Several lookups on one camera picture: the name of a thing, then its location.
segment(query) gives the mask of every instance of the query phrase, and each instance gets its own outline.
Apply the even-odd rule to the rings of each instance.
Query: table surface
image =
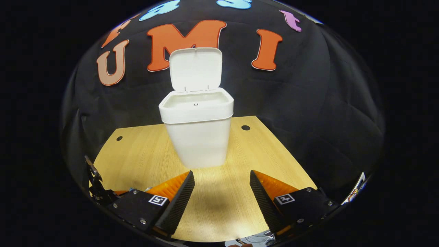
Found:
[[[250,130],[243,130],[243,125]],[[143,191],[189,170],[180,162],[164,124],[116,129],[94,165],[104,187],[115,191]],[[234,117],[225,164],[192,169],[195,187],[172,238],[223,242],[266,231],[268,226],[249,185],[250,170],[298,189],[317,189],[256,116]]]

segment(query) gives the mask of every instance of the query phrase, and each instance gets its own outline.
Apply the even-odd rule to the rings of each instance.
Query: blue letter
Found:
[[[155,15],[161,15],[161,14],[173,11],[174,9],[179,7],[177,5],[178,2],[180,2],[180,0],[170,1],[170,2],[164,3],[162,5],[158,5],[157,7],[150,9],[148,11],[148,13],[146,13],[144,16],[142,16],[139,19],[139,21],[144,21],[144,20],[149,19]]]
[[[235,9],[249,9],[252,0],[218,0],[216,3],[222,7],[232,7]]]

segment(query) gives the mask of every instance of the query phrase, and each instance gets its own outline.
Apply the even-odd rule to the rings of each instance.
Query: open lid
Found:
[[[172,87],[178,92],[215,89],[221,83],[222,64],[223,54],[217,48],[176,50],[169,56]]]

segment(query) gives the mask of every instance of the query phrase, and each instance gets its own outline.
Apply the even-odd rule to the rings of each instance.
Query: purple letter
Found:
[[[296,30],[297,32],[301,32],[302,29],[296,25],[296,22],[300,22],[299,19],[293,16],[290,12],[286,12],[283,10],[280,10],[281,13],[285,15],[285,21],[287,22],[288,26],[290,26],[292,29]]]

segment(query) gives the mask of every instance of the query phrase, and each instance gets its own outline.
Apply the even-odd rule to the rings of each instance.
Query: orange letter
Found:
[[[169,61],[165,59],[165,50],[171,54],[175,50],[192,47],[218,48],[220,32],[227,24],[222,21],[201,21],[187,34],[181,35],[173,24],[155,27],[147,32],[152,38],[151,63],[148,71],[154,72],[169,68]]]
[[[116,38],[119,35],[119,30],[124,29],[126,26],[128,26],[128,24],[131,22],[131,19],[136,18],[137,16],[139,16],[139,14],[137,14],[136,16],[131,17],[130,19],[128,19],[127,21],[123,22],[122,24],[120,24],[119,26],[115,27],[110,34],[108,35],[107,39],[105,40],[104,44],[101,46],[101,48],[104,48],[108,43],[110,43],[114,38]]]
[[[101,80],[101,83],[105,86],[118,83],[122,80],[123,75],[125,75],[125,46],[128,45],[129,42],[129,40],[124,40],[114,47],[113,51],[116,53],[116,71],[112,75],[110,75],[107,70],[107,57],[110,51],[106,51],[97,58],[97,73],[99,80]]]
[[[276,55],[277,43],[282,41],[282,36],[277,33],[258,29],[256,31],[261,36],[258,57],[252,61],[255,69],[275,70],[274,56]]]

